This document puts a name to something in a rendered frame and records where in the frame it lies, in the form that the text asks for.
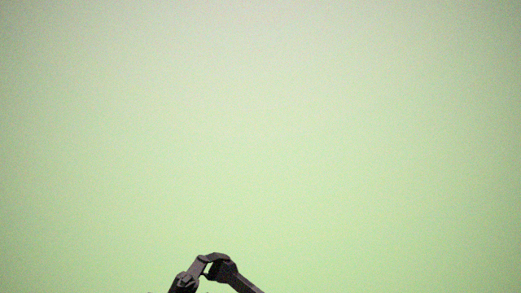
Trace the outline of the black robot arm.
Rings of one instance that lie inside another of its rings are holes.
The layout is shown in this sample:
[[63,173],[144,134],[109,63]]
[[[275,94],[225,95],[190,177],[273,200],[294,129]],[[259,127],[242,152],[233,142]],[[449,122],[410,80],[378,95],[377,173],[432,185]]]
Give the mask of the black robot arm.
[[[207,280],[229,284],[238,293],[264,293],[242,276],[233,260],[219,252],[207,255],[198,255],[190,268],[176,275],[168,293],[195,293],[199,287],[199,277],[204,275]],[[208,263],[212,263],[208,273],[204,270]]]

